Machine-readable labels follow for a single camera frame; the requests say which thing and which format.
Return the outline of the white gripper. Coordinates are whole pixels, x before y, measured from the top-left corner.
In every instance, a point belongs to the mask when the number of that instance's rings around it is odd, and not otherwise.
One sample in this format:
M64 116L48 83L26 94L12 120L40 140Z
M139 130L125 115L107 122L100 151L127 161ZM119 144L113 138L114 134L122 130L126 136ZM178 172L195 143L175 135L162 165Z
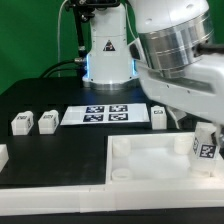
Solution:
M209 120L218 124L215 137L217 145L224 148L224 55L202 55L184 68L184 77L171 79L147 65L139 39L129 44L129 50L144 93L167 106L176 128L181 128L186 113Z

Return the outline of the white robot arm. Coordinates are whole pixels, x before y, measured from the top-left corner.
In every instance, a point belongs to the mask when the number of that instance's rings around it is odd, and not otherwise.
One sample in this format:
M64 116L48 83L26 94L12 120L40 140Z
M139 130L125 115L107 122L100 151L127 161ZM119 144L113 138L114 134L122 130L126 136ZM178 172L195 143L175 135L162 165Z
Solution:
M130 46L140 83L172 114L211 121L224 148L224 47L213 43L207 0L128 0L138 38Z

